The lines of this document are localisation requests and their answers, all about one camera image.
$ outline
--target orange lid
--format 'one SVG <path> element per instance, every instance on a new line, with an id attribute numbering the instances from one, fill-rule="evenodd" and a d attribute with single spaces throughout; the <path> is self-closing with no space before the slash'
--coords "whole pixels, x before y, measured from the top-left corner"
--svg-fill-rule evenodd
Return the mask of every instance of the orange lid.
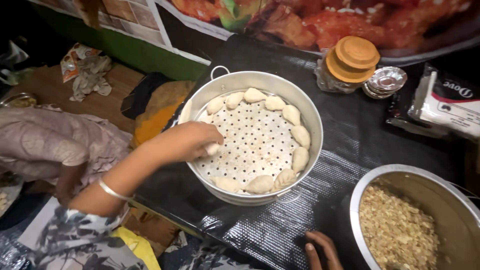
<path id="1" fill-rule="evenodd" d="M 368 69 L 358 69 L 346 65 L 337 54 L 336 47 L 330 48 L 325 58 L 328 70 L 337 79 L 347 83 L 361 83 L 370 78 L 375 72 L 375 65 Z"/>
<path id="2" fill-rule="evenodd" d="M 380 60 L 375 45 L 361 37 L 348 36 L 339 40 L 336 54 L 343 63 L 361 69 L 374 67 Z"/>

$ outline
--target table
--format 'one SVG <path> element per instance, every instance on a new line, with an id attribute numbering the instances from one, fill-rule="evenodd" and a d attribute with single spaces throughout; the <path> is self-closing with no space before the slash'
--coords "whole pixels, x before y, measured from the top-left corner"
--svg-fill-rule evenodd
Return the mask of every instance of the table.
<path id="1" fill-rule="evenodd" d="M 333 239 L 345 269 L 363 269 L 353 255 L 356 244 L 345 231 L 349 225 L 341 207 L 356 182 L 369 170 L 386 164 L 416 166 L 448 181 L 461 175 L 462 167 L 447 143 L 384 124 L 388 100 L 371 99 L 361 90 L 347 95 L 322 92 L 313 74 L 317 58 L 233 35 L 191 93 L 210 80 L 210 71 L 218 65 L 231 72 L 272 73 L 300 87 L 320 113 L 324 144 L 315 167 L 299 183 L 303 194 L 298 200 L 261 207 L 230 205 L 209 193 L 186 163 L 178 163 L 149 177 L 137 190 L 136 201 L 274 269 L 308 269 L 303 233 L 314 229 Z"/>

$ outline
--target bangle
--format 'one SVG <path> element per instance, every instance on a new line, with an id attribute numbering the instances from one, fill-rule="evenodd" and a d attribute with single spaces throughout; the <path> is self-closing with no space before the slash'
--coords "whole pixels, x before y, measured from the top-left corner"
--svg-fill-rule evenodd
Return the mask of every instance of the bangle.
<path id="1" fill-rule="evenodd" d="M 107 184 L 105 184 L 105 183 L 103 182 L 102 179 L 98 180 L 98 184 L 100 185 L 100 187 L 101 187 L 105 192 L 107 192 L 108 194 L 110 194 L 110 195 L 112 195 L 112 196 L 114 196 L 114 197 L 117 197 L 117 198 L 122 199 L 122 200 L 124 200 L 124 201 L 129 201 L 129 200 L 133 199 L 133 196 L 132 196 L 132 197 L 126 197 L 126 196 L 123 196 L 123 195 L 120 195 L 120 194 L 116 193 L 116 192 L 113 191 L 111 188 L 109 188 L 109 187 L 107 186 Z"/>

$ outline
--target black cloth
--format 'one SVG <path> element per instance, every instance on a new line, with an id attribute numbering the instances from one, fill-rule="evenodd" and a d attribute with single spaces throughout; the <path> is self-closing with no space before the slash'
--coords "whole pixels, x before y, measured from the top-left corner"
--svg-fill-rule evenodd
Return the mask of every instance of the black cloth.
<path id="1" fill-rule="evenodd" d="M 322 92 L 313 74 L 317 57 L 233 35 L 191 92 L 210 81 L 213 67 L 223 65 L 231 72 L 281 76 L 310 97 L 322 118 L 324 142 L 315 167 L 299 183 L 303 194 L 298 200 L 260 207 L 231 205 L 209 193 L 186 163 L 158 170 L 138 188 L 136 200 L 274 269 L 308 269 L 304 232 L 314 229 L 333 239 L 345 269 L 366 269 L 350 237 L 348 209 L 342 207 L 359 179 L 382 165 L 406 164 L 454 181 L 462 177 L 463 157 L 458 158 L 452 151 L 460 149 L 448 143 L 386 125 L 388 100 L 371 99 L 361 90 L 347 95 Z M 172 119 L 178 118 L 182 106 Z"/>
<path id="2" fill-rule="evenodd" d="M 171 79 L 160 72 L 147 74 L 137 86 L 135 86 L 132 92 L 123 99 L 120 107 L 121 113 L 125 117 L 135 120 L 137 116 L 145 112 L 145 108 L 152 97 L 153 91 L 160 85 L 171 81 Z"/>

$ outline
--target poster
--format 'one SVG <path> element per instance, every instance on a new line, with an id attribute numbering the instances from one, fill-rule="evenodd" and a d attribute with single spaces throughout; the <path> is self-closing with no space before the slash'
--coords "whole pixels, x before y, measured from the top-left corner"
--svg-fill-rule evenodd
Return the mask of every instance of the poster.
<path id="1" fill-rule="evenodd" d="M 479 43 L 478 0 L 155 0 L 186 26 L 319 53 L 345 36 L 408 64 Z"/>

